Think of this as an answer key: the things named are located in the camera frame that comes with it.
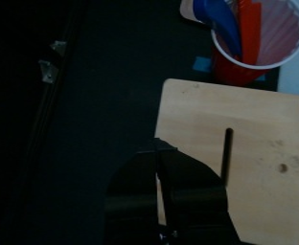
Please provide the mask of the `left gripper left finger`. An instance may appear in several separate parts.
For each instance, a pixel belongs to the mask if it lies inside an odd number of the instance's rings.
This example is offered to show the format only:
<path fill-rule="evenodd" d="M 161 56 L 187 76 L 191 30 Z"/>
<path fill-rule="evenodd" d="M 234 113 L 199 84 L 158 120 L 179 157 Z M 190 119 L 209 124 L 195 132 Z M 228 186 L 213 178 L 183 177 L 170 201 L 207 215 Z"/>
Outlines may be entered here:
<path fill-rule="evenodd" d="M 105 201 L 105 245 L 163 245 L 158 208 L 161 151 L 137 153 L 115 172 Z"/>

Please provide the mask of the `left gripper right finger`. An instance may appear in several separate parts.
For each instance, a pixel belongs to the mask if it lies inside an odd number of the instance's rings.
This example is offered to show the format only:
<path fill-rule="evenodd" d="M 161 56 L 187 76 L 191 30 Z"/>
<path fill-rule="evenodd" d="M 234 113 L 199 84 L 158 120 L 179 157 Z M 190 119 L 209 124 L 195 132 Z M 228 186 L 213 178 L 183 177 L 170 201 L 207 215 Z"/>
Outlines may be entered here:
<path fill-rule="evenodd" d="M 220 175 L 163 140 L 154 149 L 169 245 L 241 245 Z"/>

